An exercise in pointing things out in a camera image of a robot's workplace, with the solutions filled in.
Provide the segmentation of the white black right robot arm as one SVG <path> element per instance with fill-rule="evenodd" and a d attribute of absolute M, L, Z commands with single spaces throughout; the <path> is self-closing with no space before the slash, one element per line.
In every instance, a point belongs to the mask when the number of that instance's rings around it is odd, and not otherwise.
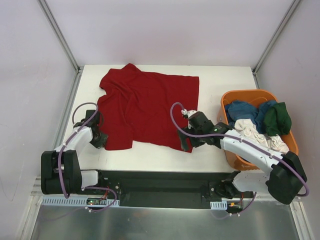
<path fill-rule="evenodd" d="M 207 144 L 236 154 L 260 170 L 235 170 L 214 187 L 217 195 L 232 199 L 243 192 L 261 192 L 288 205 L 296 197 L 310 194 L 306 173 L 294 152 L 281 153 L 261 146 L 223 122 L 213 124 L 201 111 L 183 109 L 181 113 L 187 127 L 181 128 L 176 122 L 174 126 L 185 152 L 189 150 L 187 141 L 194 148 Z"/>

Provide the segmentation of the red t-shirt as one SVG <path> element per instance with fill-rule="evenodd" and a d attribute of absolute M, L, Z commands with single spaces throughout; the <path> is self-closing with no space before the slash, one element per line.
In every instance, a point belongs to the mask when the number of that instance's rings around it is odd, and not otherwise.
<path fill-rule="evenodd" d="M 103 118 L 100 130 L 108 135 L 105 149 L 127 150 L 136 141 L 180 151 L 170 109 L 180 102 L 196 110 L 199 86 L 197 76 L 141 71 L 131 63 L 110 69 L 99 84 L 105 94 L 97 101 Z"/>

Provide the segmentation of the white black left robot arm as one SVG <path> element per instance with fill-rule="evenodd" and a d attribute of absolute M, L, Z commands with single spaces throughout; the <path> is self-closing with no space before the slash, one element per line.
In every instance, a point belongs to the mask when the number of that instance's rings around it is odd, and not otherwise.
<path fill-rule="evenodd" d="M 97 170 L 81 170 L 79 159 L 87 145 L 106 146 L 108 135 L 100 131 L 103 117 L 97 110 L 87 110 L 85 118 L 73 126 L 72 134 L 54 150 L 41 155 L 41 191 L 45 195 L 77 194 L 88 187 L 94 194 L 105 191 L 106 183 Z"/>

